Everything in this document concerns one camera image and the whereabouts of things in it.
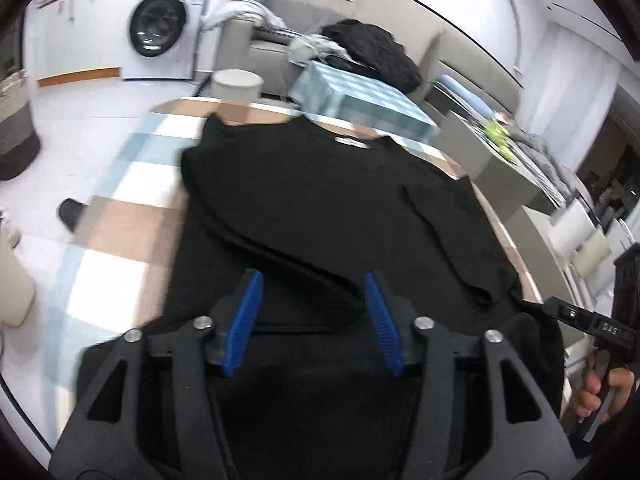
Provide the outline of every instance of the black clothes pile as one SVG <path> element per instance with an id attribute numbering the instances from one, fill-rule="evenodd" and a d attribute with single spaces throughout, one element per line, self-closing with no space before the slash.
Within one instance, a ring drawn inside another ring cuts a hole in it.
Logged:
<path id="1" fill-rule="evenodd" d="M 403 94 L 410 94 L 420 83 L 418 67 L 404 53 L 404 46 L 397 43 L 384 28 L 358 20 L 342 20 L 322 28 L 322 35 L 344 47 L 349 55 L 364 67 L 338 66 L 379 79 Z"/>
<path id="2" fill-rule="evenodd" d="M 185 150 L 182 176 L 190 201 L 164 314 L 143 331 L 206 314 L 245 269 L 264 274 L 242 366 L 209 378 L 241 479 L 395 478 L 420 376 L 385 368 L 362 293 L 372 270 L 452 331 L 501 330 L 559 411 L 558 325 L 522 301 L 468 179 L 452 180 L 390 137 L 336 136 L 305 116 L 225 126 L 215 115 Z M 109 348 L 85 353 L 79 395 Z M 144 405 L 162 406 L 162 417 L 140 428 L 140 440 L 176 467 L 163 397 L 171 383 L 153 381 Z M 452 476 L 490 439 L 478 364 L 461 364 L 455 391 Z"/>

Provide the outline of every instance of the white tag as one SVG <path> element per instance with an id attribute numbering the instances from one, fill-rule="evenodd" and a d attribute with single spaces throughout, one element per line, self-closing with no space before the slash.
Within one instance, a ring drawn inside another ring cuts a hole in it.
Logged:
<path id="1" fill-rule="evenodd" d="M 364 142 L 360 142 L 356 139 L 350 139 L 349 137 L 335 137 L 335 142 L 341 142 L 348 146 L 355 146 L 356 148 L 370 149 L 370 146 L 367 146 Z"/>

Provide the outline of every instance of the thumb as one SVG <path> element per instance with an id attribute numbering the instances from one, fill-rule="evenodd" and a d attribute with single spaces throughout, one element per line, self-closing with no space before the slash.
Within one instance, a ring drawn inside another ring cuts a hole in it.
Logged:
<path id="1" fill-rule="evenodd" d="M 609 386 L 616 389 L 616 394 L 609 407 L 610 416 L 617 415 L 625 407 L 635 381 L 633 372 L 626 368 L 616 368 L 609 372 Z"/>

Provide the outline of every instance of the wooden baseboard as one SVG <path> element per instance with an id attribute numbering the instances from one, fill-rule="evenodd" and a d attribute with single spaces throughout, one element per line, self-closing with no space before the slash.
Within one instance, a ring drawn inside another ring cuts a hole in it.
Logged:
<path id="1" fill-rule="evenodd" d="M 38 84 L 43 86 L 60 85 L 62 83 L 73 83 L 75 81 L 88 81 L 90 79 L 104 79 L 107 77 L 120 77 L 120 68 L 96 68 L 94 70 L 82 70 L 69 74 L 54 75 L 38 79 Z"/>

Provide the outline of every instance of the sofa armrest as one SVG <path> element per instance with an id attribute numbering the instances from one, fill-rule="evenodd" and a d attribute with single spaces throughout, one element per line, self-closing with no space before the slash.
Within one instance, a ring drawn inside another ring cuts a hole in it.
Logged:
<path id="1" fill-rule="evenodd" d="M 214 70 L 245 69 L 253 34 L 254 22 L 252 20 L 242 18 L 227 20 L 220 32 Z"/>

